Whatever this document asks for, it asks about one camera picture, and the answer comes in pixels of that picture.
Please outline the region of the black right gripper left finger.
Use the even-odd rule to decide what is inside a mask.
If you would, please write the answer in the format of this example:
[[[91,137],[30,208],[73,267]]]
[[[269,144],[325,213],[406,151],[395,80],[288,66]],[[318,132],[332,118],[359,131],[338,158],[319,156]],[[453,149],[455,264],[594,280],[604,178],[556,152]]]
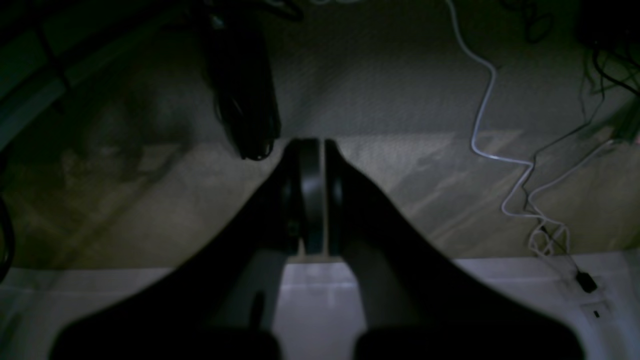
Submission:
[[[51,360],[280,360],[270,328],[288,257],[323,250],[317,139],[295,139],[225,228],[140,292],[66,326]]]

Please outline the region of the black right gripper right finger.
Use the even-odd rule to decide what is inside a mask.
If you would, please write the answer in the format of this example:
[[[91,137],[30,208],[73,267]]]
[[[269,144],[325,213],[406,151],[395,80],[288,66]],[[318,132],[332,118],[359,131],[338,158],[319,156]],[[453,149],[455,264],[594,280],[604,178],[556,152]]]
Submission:
[[[325,141],[329,248],[354,273],[366,330],[355,360],[583,360],[574,331],[494,290],[416,231]]]

